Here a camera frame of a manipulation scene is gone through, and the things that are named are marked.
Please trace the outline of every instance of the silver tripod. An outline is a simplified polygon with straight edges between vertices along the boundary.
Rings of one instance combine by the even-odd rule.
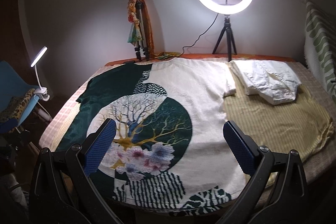
[[[145,33],[145,28],[143,25],[143,17],[142,17],[143,3],[137,0],[135,3],[135,9],[136,9],[136,14],[139,19],[139,26],[140,26],[141,36],[142,36],[142,40],[135,42],[135,54],[136,54],[137,59],[141,61],[141,53],[140,53],[140,48],[141,48],[146,60],[149,60],[149,51],[148,51],[146,33]]]

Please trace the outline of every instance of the wooden table top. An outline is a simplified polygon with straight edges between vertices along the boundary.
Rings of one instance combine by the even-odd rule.
[[[187,59],[201,59],[201,58],[221,58],[227,57],[227,54],[183,54],[182,58]],[[269,56],[269,55],[254,55],[254,54],[237,54],[232,55],[232,59],[236,58],[246,58],[246,59],[257,59],[257,60],[275,60],[275,61],[283,61],[283,62],[296,62],[293,58],[290,57],[279,57],[279,56]],[[137,61],[136,58],[118,60],[107,63],[105,66],[113,66],[118,64],[123,64],[126,61]],[[152,60],[153,62],[162,61],[158,59]]]

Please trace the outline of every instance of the striped pattern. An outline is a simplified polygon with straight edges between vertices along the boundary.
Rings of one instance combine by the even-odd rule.
[[[302,161],[320,151],[334,132],[332,118],[301,85],[296,103],[273,106],[259,95],[246,96],[236,75],[236,95],[226,97],[224,109],[258,145],[266,145],[273,152],[288,153],[296,149]],[[274,182],[275,174],[269,183]]]
[[[306,36],[312,39],[317,52],[327,92],[336,103],[336,27],[335,18],[312,2],[307,3]]]
[[[216,186],[196,193],[185,201],[185,190],[178,175],[166,171],[140,181],[129,181],[114,189],[114,200],[148,210],[169,212],[171,216],[202,215],[222,209],[221,204],[232,200],[231,195]]]
[[[168,171],[150,179],[131,180],[127,186],[117,187],[114,190],[115,199],[129,203],[126,201],[128,192],[128,198],[137,206],[167,210],[180,208],[179,204],[185,195],[180,177]]]

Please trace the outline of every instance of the wall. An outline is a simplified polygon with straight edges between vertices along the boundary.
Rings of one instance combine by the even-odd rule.
[[[128,0],[24,0],[32,46],[48,46],[41,66],[55,94],[71,95],[100,66],[135,57],[127,44]],[[146,0],[156,52],[181,51],[208,28],[216,14],[199,0]],[[312,0],[335,11],[335,0]],[[232,15],[240,53],[288,56],[303,61],[304,0],[253,0]],[[220,16],[189,52],[209,53],[223,24]],[[226,51],[222,42],[219,52]]]
[[[26,20],[26,9],[25,9],[25,0],[17,0],[18,4],[18,15],[20,20],[20,26],[21,26],[21,33],[22,37],[26,46],[26,50],[29,57],[29,65],[33,62],[36,55],[40,52],[41,48],[34,49],[32,41],[30,39],[30,34],[27,26],[27,20]],[[40,79],[40,83],[42,86],[46,87],[48,89],[48,94],[50,95],[50,99],[54,97],[53,90],[48,83],[48,80],[45,77],[44,71],[42,70],[41,61],[38,62],[37,66],[37,72]]]

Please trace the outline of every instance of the pink flower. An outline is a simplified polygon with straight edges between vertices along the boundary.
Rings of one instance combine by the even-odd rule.
[[[150,173],[152,171],[152,166],[149,159],[144,160],[141,165],[138,165],[138,167],[143,173]]]
[[[147,159],[148,150],[142,150],[140,146],[133,146],[126,150],[126,155],[131,162],[143,162]]]
[[[128,158],[126,155],[126,152],[124,150],[120,150],[117,152],[117,156],[119,157],[119,159],[123,162],[126,163],[128,162]]]
[[[111,167],[119,159],[122,160],[123,158],[125,158],[124,148],[118,143],[112,142],[100,164],[105,167]]]
[[[151,175],[156,176],[156,175],[159,175],[162,171],[167,170],[168,167],[169,167],[169,165],[167,165],[167,164],[154,164],[154,165],[151,166],[152,170],[150,171],[150,173],[151,173]]]

